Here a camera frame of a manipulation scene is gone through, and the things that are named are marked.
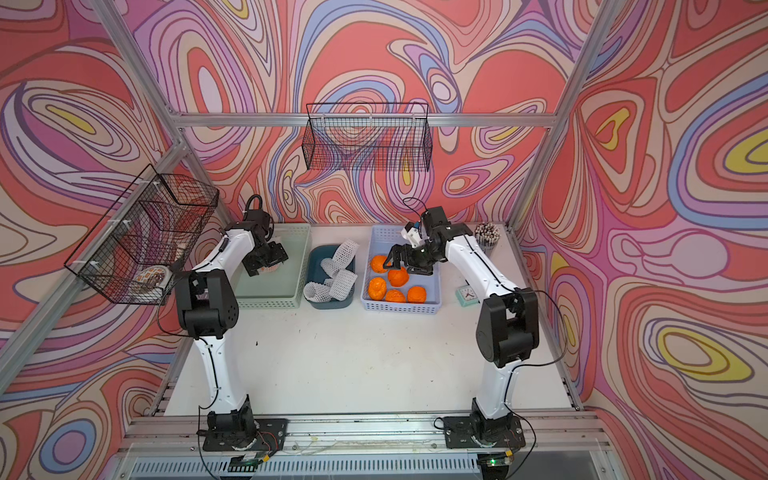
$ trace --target white foam fruit net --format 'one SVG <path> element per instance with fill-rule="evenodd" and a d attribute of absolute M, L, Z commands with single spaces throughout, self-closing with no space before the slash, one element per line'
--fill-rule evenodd
<path fill-rule="evenodd" d="M 352 291 L 352 287 L 357 280 L 357 273 L 350 272 L 347 269 L 340 270 L 333 279 L 333 285 L 330 288 L 330 296 L 336 300 L 346 300 L 349 296 L 349 292 Z"/>
<path fill-rule="evenodd" d="M 359 247 L 357 243 L 351 240 L 344 240 L 344 243 L 339 245 L 339 248 L 336 249 L 336 253 L 333 254 L 333 262 L 340 270 L 347 268 L 355 258 L 357 247 Z"/>
<path fill-rule="evenodd" d="M 304 286 L 304 298 L 310 302 L 330 302 L 330 287 L 322 283 L 309 282 Z"/>
<path fill-rule="evenodd" d="M 341 267 L 336 265 L 336 262 L 333 261 L 333 258 L 322 259 L 320 261 L 320 266 L 331 278 L 336 278 L 336 274 L 339 272 L 339 270 L 341 270 Z"/>
<path fill-rule="evenodd" d="M 304 297 L 312 302 L 329 302 L 332 298 L 345 300 L 357 280 L 357 273 L 346 268 L 355 258 L 359 245 L 345 240 L 339 245 L 333 258 L 323 258 L 320 267 L 330 277 L 323 283 L 309 282 L 304 286 Z"/>

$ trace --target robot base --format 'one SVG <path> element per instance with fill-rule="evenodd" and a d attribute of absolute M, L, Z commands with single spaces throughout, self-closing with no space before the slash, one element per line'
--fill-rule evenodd
<path fill-rule="evenodd" d="M 525 447 L 525 436 L 519 417 L 510 413 L 500 419 L 486 419 L 475 400 L 472 400 L 471 414 L 463 417 L 444 417 L 442 422 L 445 446 L 449 449 L 503 447 L 516 452 Z"/>
<path fill-rule="evenodd" d="M 256 441 L 253 442 L 247 450 L 242 452 L 275 452 L 275 439 L 277 440 L 277 452 L 283 449 L 286 439 L 287 419 L 258 419 L 258 434 Z M 253 438 L 249 439 L 245 432 L 211 432 L 206 434 L 203 452 L 235 452 L 233 446 L 243 448 L 250 444 Z"/>
<path fill-rule="evenodd" d="M 205 437 L 204 452 L 278 452 L 283 449 L 288 420 L 254 420 L 248 396 L 239 410 L 208 412 L 206 420 L 208 430 L 197 431 Z"/>

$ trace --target white table surface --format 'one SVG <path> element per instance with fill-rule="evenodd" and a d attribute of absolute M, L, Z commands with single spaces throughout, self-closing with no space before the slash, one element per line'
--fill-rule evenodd
<path fill-rule="evenodd" d="M 478 304 L 461 307 L 455 290 L 466 282 L 449 263 L 440 264 L 442 308 L 437 315 L 372 312 L 359 294 L 370 227 L 313 227 L 313 247 L 359 243 L 354 300 L 345 309 L 241 309 L 227 332 L 254 413 L 444 412 L 469 410 L 485 359 L 475 342 Z M 505 235 L 491 255 L 511 281 L 524 277 Z M 553 360 L 543 332 L 529 362 Z M 557 366 L 520 369 L 511 403 L 515 409 L 569 408 Z M 210 402 L 196 347 L 173 390 L 165 415 L 196 415 Z"/>

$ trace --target mounting plate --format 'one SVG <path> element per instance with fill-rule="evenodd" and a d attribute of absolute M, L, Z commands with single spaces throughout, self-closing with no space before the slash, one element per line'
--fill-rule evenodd
<path fill-rule="evenodd" d="M 520 418 L 517 416 L 512 416 L 511 429 L 505 430 L 502 436 L 492 444 L 483 444 L 475 440 L 474 432 L 472 431 L 472 421 L 469 416 L 443 417 L 442 421 L 443 428 L 445 429 L 445 446 L 449 449 L 476 449 L 477 447 L 493 449 L 503 447 L 516 452 L 525 447 L 525 436 L 520 425 Z"/>
<path fill-rule="evenodd" d="M 277 439 L 277 451 L 283 449 L 283 444 L 286 440 L 286 427 L 288 426 L 288 420 L 286 419 L 258 419 L 257 425 L 259 432 L 263 435 L 257 436 L 256 441 L 245 452 L 271 452 L 274 450 L 274 438 Z M 238 438 L 234 435 L 228 435 L 226 438 L 219 435 L 211 435 L 205 438 L 203 444 L 204 452 L 235 452 L 232 444 L 238 445 Z"/>

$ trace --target psychedelic patterned wall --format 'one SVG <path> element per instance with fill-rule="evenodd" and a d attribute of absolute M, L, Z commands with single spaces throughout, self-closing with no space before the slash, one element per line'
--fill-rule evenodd
<path fill-rule="evenodd" d="M 0 347 L 169 146 L 95 20 L 87 0 L 0 4 Z M 96 478 L 174 351 L 153 312 L 80 294 L 0 397 L 0 478 Z"/>
<path fill-rule="evenodd" d="M 0 6 L 0 347 L 168 146 L 86 3 Z"/>
<path fill-rule="evenodd" d="M 370 98 L 487 113 L 531 99 L 534 111 L 553 111 L 597 6 L 147 0 L 120 8 L 177 111 L 302 112 L 310 101 Z"/>
<path fill-rule="evenodd" d="M 629 478 L 768 475 L 767 65 L 765 2 L 628 2 L 517 219 Z"/>
<path fill-rule="evenodd" d="M 552 112 L 589 2 L 129 4 L 124 19 L 183 112 L 303 112 L 314 101 L 426 101 L 432 112 Z M 429 173 L 306 172 L 300 128 L 194 128 L 223 198 L 278 221 L 400 222 L 404 197 L 455 220 L 508 219 L 543 129 L 437 128 Z"/>
<path fill-rule="evenodd" d="M 202 260 L 219 238 L 211 217 L 196 246 Z M 171 301 L 113 305 L 86 289 L 0 397 L 0 479 L 90 480 L 107 471 L 131 418 L 154 400 L 178 331 Z"/>
<path fill-rule="evenodd" d="M 419 204 L 406 197 L 442 205 L 454 220 L 509 218 L 544 128 L 456 130 L 455 151 L 436 145 L 429 172 L 307 171 L 300 128 L 195 127 L 187 138 L 236 218 L 253 193 L 281 222 L 415 220 L 405 203 Z"/>

